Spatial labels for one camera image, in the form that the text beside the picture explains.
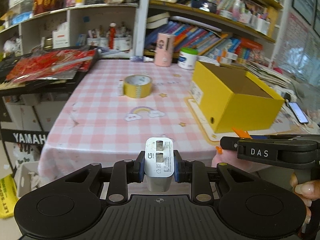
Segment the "person right hand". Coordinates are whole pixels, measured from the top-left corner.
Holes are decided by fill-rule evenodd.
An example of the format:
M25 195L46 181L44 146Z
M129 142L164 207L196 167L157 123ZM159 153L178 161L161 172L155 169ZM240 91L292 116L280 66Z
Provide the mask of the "person right hand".
M311 220L311 198L315 190L315 185L311 181L300 184L295 173L291 174L290 185L292 186L292 192L296 194L306 206L306 218L304 220L304 224L309 224Z

